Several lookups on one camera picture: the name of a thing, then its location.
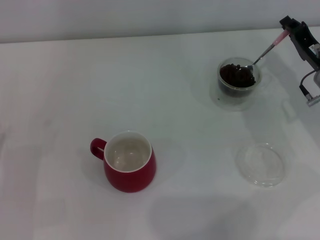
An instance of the spoon handle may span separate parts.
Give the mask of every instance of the spoon handle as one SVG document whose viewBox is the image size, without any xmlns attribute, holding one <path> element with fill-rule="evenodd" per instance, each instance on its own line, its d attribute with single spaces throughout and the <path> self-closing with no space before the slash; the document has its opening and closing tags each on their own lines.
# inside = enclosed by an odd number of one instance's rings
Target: spoon handle
<svg viewBox="0 0 320 240">
<path fill-rule="evenodd" d="M 289 35 L 289 32 L 287 30 L 284 30 L 274 41 L 273 43 L 258 57 L 258 59 L 252 64 L 255 65 L 259 60 L 261 60 L 268 52 L 270 52 L 271 49 L 273 49 L 275 46 L 277 46 L 283 39 L 286 38 L 286 36 Z"/>
</svg>

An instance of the coffee grounds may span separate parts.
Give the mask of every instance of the coffee grounds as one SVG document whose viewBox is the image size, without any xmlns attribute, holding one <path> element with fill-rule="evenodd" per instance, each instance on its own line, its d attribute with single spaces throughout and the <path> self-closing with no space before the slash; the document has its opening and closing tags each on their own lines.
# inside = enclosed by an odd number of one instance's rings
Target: coffee grounds
<svg viewBox="0 0 320 240">
<path fill-rule="evenodd" d="M 256 83 L 255 77 L 246 67 L 240 65 L 228 64 L 220 69 L 222 79 L 237 88 L 247 88 Z"/>
</svg>

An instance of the white wall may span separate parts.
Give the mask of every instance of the white wall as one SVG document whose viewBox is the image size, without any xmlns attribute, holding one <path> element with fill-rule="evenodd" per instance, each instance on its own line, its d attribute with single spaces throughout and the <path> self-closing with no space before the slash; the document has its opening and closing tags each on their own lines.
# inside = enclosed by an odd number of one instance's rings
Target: white wall
<svg viewBox="0 0 320 240">
<path fill-rule="evenodd" d="M 320 25 L 319 0 L 0 0 L 0 42 Z"/>
</svg>

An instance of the mug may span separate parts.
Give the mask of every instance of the mug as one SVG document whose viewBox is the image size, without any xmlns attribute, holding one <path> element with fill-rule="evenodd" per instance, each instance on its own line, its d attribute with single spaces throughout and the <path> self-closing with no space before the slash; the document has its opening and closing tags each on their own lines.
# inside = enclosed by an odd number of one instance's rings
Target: mug
<svg viewBox="0 0 320 240">
<path fill-rule="evenodd" d="M 116 152 L 115 148 L 117 144 L 119 145 L 123 143 L 123 141 L 131 141 L 132 143 L 138 143 L 140 141 L 140 143 L 142 142 L 144 144 L 145 159 L 142 165 L 136 167 L 134 165 L 131 166 L 131 168 L 134 169 L 120 169 L 120 167 L 115 167 L 118 161 L 115 162 L 113 159 L 113 162 L 111 162 L 112 159 L 108 160 L 108 157 Z M 152 145 L 147 138 L 139 132 L 130 130 L 121 132 L 113 136 L 108 144 L 100 138 L 95 138 L 90 144 L 90 150 L 93 155 L 103 160 L 105 176 L 110 184 L 122 192 L 134 193 L 146 188 L 156 174 L 156 157 Z M 130 159 L 128 157 L 127 162 L 125 159 L 123 163 L 130 164 L 129 161 Z"/>
</svg>

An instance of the mug rim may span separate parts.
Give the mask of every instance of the mug rim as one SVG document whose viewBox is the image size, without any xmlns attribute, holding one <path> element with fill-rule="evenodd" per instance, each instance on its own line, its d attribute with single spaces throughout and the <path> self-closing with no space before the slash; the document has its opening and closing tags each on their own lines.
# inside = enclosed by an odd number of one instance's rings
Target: mug rim
<svg viewBox="0 0 320 240">
<path fill-rule="evenodd" d="M 108 158 L 106 156 L 106 153 L 107 153 L 107 147 L 108 145 L 113 141 L 113 139 L 115 139 L 116 137 L 118 137 L 119 135 L 122 135 L 122 134 L 125 134 L 125 133 L 133 133 L 133 134 L 138 134 L 140 135 L 141 137 L 143 137 L 146 142 L 148 143 L 148 147 L 149 147 L 149 157 L 148 157 L 148 160 L 139 168 L 135 169 L 135 170 L 131 170 L 131 171 L 122 171 L 122 170 L 119 170 L 119 169 L 116 169 L 114 168 L 109 162 L 108 162 Z M 147 165 L 147 163 L 150 161 L 151 159 L 151 155 L 152 155 L 152 145 L 150 143 L 150 141 L 143 135 L 141 134 L 140 132 L 138 131 L 133 131 L 133 130 L 126 130 L 126 131 L 122 131 L 122 132 L 119 132 L 115 135 L 113 135 L 110 140 L 107 142 L 107 144 L 105 145 L 104 147 L 104 150 L 103 150 L 103 158 L 104 158 L 104 161 L 109 165 L 110 168 L 112 168 L 113 170 L 119 172 L 119 173 L 124 173 L 124 174 L 128 174 L 128 173 L 133 173 L 133 172 L 136 172 L 136 171 L 139 171 L 140 169 L 142 169 L 143 167 L 145 167 Z"/>
</svg>

